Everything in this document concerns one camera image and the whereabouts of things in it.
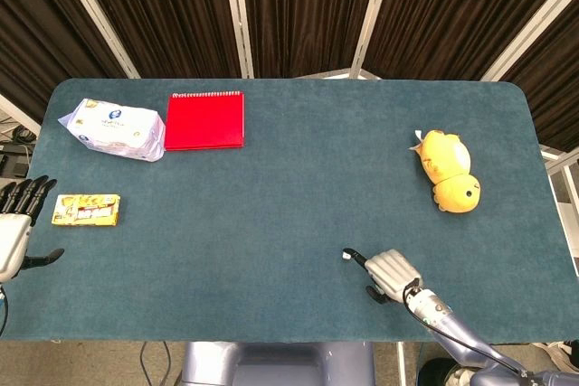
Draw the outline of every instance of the dark brown curtain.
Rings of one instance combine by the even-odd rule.
[[[125,77],[79,0],[0,0],[0,93],[42,121],[70,77]]]
[[[240,77],[229,0],[99,0],[147,78]]]
[[[368,0],[245,0],[255,77],[352,65]]]
[[[545,0],[384,0],[363,68],[384,79],[479,80]]]
[[[579,0],[574,0],[507,72],[527,95],[539,142],[579,146]]]

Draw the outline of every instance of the spiral binding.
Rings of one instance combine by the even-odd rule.
[[[223,92],[184,92],[171,94],[172,99],[188,99],[191,97],[226,97],[230,95],[242,95],[240,90],[226,90]]]

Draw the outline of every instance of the robotic arm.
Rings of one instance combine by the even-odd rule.
[[[55,185],[56,180],[43,175],[0,190],[0,284],[16,277],[20,270],[52,264],[64,253],[64,249],[56,249],[45,257],[26,256],[31,228]]]
[[[518,362],[494,350],[472,332],[430,289],[422,276],[397,250],[390,249],[366,259],[353,249],[342,257],[354,259],[374,281],[366,291],[383,304],[404,304],[410,315],[429,329],[434,339],[463,366],[480,368],[470,380],[472,386],[576,386],[579,375],[564,372],[525,370]]]

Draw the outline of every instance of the table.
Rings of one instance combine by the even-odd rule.
[[[243,149],[156,163],[85,148],[57,118],[81,99],[152,108],[171,92],[243,90]],[[456,132],[479,207],[439,212],[414,130]],[[367,256],[400,250],[492,343],[576,337],[579,292],[526,99],[514,85],[413,80],[67,80],[31,175],[59,180],[6,285],[7,339],[412,341],[400,305],[365,293]],[[50,224],[59,193],[119,193],[115,228]]]

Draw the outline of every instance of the white plastic package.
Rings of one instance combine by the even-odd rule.
[[[59,122],[87,148],[155,162],[163,156],[165,124],[147,108],[84,99]]]

